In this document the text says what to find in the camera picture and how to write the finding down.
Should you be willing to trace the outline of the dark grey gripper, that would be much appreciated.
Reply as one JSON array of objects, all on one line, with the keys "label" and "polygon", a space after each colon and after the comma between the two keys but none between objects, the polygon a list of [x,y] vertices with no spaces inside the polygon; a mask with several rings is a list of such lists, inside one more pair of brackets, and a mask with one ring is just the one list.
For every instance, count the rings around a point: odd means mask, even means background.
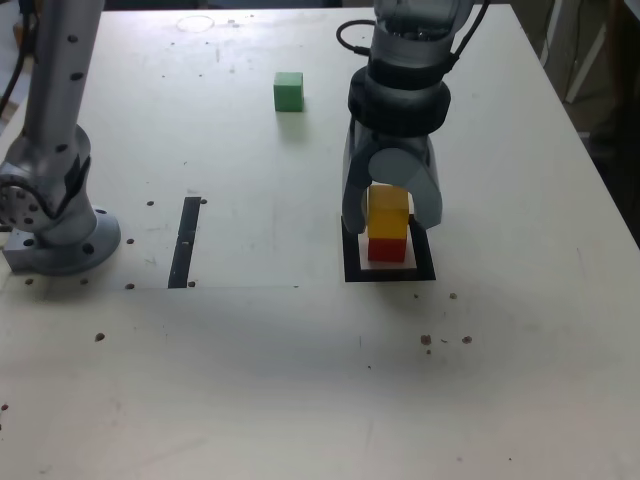
[{"label": "dark grey gripper", "polygon": [[442,221],[443,201],[433,145],[428,136],[401,138],[350,119],[343,159],[341,214],[351,234],[366,228],[366,190],[372,180],[406,190],[423,229]]}]

